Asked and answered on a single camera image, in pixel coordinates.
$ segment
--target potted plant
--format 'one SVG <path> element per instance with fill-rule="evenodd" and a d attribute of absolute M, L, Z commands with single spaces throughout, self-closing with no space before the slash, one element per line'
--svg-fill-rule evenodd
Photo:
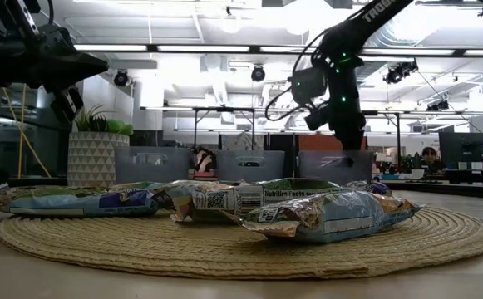
<path fill-rule="evenodd" d="M 77 132 L 69 134 L 67 184 L 108 187 L 116 181 L 116 146 L 129 146 L 132 125 L 107 120 L 102 105 L 83 108 L 75 120 Z"/>

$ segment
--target ceiling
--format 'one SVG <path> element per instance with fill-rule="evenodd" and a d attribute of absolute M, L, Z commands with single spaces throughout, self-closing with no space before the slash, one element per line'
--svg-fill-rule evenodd
<path fill-rule="evenodd" d="M 149 4 L 121 4 L 125 0 L 59 0 L 53 1 L 55 21 L 67 27 L 75 43 L 209 43 L 209 44 L 264 44 L 305 45 L 325 27 L 330 27 L 349 16 L 353 10 L 330 8 L 323 0 L 297 0 L 286 7 L 262 7 L 262 0 L 226 3 L 151 1 Z M 38 24 L 47 21 L 47 4 L 39 1 L 44 15 L 37 15 Z M 232 7 L 228 17 L 226 5 Z M 412 4 L 395 17 L 379 33 L 392 35 L 391 44 L 372 37 L 373 46 L 417 47 L 483 47 L 483 17 L 480 10 L 468 7 L 418 7 Z M 136 61 L 157 61 L 167 100 L 187 105 L 214 94 L 217 76 L 202 72 L 201 55 L 185 54 L 107 54 L 112 64 L 124 66 Z M 245 62 L 249 68 L 227 68 L 220 77 L 228 94 L 262 95 L 267 84 L 290 76 L 296 57 L 264 55 L 224 55 L 230 63 Z M 373 109 L 395 107 L 400 103 L 415 105 L 428 99 L 436 91 L 447 93 L 453 102 L 464 102 L 468 91 L 483 81 L 483 59 L 422 58 L 417 63 L 422 75 L 413 74 L 397 85 L 387 85 L 382 76 L 396 61 L 367 62 L 358 70 L 361 81 L 360 96 L 371 102 Z M 253 64 L 263 64 L 266 79 L 254 83 L 250 79 Z M 146 81 L 148 71 L 130 70 Z"/>

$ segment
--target green plant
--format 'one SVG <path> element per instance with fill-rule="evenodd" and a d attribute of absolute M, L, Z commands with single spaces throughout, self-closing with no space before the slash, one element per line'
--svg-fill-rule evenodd
<path fill-rule="evenodd" d="M 82 132 L 107 132 L 130 136 L 134 133 L 131 124 L 120 120 L 107 120 L 102 114 L 108 111 L 99 110 L 103 105 L 94 105 L 92 108 L 83 108 L 75 120 L 76 127 Z"/>

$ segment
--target person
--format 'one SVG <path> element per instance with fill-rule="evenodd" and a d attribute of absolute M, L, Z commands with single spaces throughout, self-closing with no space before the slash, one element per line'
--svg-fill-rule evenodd
<path fill-rule="evenodd" d="M 436 150 L 429 146 L 422 150 L 422 168 L 425 170 L 425 175 L 444 175 L 446 170 Z"/>

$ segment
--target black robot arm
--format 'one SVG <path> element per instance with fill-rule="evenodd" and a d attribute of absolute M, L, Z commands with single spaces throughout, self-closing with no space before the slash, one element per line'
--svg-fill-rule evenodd
<path fill-rule="evenodd" d="M 365 116 L 359 104 L 355 69 L 363 65 L 358 56 L 367 39 L 413 0 L 374 0 L 347 20 L 323 32 L 312 54 L 313 67 L 293 71 L 289 80 L 294 100 L 311 113 L 305 118 L 310 130 L 328 124 L 343 150 L 361 148 Z M 330 98 L 319 107 L 311 99 L 322 96 L 328 85 Z"/>

